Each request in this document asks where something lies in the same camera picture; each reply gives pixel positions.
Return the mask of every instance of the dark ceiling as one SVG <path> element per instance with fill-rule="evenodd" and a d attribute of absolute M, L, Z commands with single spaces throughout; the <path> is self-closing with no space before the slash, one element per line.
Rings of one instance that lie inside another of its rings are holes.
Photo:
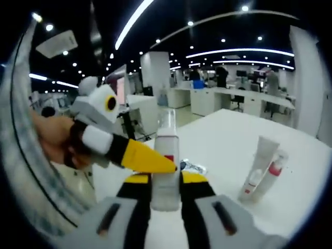
<path fill-rule="evenodd" d="M 170 59 L 177 59 L 178 62 L 173 62 L 171 67 L 177 66 L 178 63 L 188 66 L 191 61 L 209 64 L 214 60 L 220 60 L 222 55 L 234 54 L 241 57 L 246 55 L 247 60 L 264 60 L 264 57 L 268 56 L 270 62 L 286 64 L 289 57 L 279 54 L 266 55 L 262 52 L 233 52 L 192 59 L 186 59 L 185 56 L 229 48 L 268 48 L 292 52 L 288 37 L 289 25 L 306 25 L 304 22 L 278 15 L 231 16 L 193 26 L 150 49 L 157 38 L 163 39 L 185 27 L 189 20 L 197 22 L 222 13 L 239 11 L 244 4 L 250 6 L 250 9 L 272 10 L 296 17 L 301 16 L 298 12 L 298 1 L 289 0 L 280 0 L 278 4 L 273 4 L 271 1 L 154 0 L 133 25 L 119 50 L 115 50 L 117 37 L 142 1 L 94 0 L 93 11 L 91 2 L 87 0 L 79 1 L 79 4 L 76 1 L 65 0 L 34 2 L 28 10 L 17 10 L 17 29 L 13 26 L 5 27 L 5 32 L 13 38 L 6 40 L 3 45 L 7 49 L 1 52 L 1 63 L 6 62 L 18 35 L 23 30 L 22 24 L 28 24 L 32 11 L 41 15 L 43 22 L 37 25 L 33 39 L 30 56 L 31 72 L 74 85 L 82 79 L 79 70 L 86 76 L 105 76 L 123 64 L 128 65 L 128 72 L 139 70 L 139 52 L 146 53 L 150 50 L 174 53 Z M 54 29 L 50 32 L 45 30 L 48 23 L 54 25 Z M 91 40 L 91 32 L 96 32 L 96 28 L 100 33 L 98 41 Z M 69 51 L 67 56 L 61 54 L 48 59 L 35 50 L 40 43 L 67 30 L 74 32 L 78 43 L 78 47 Z M 263 40 L 258 41 L 258 36 L 262 36 Z M 220 41 L 222 38 L 226 39 L 225 43 Z M 114 54 L 114 59 L 109 58 L 111 53 Z M 111 63 L 111 66 L 109 71 L 106 71 L 108 63 Z M 44 91 L 54 88 L 54 85 L 48 81 L 33 80 L 33 87 L 35 90 Z"/>

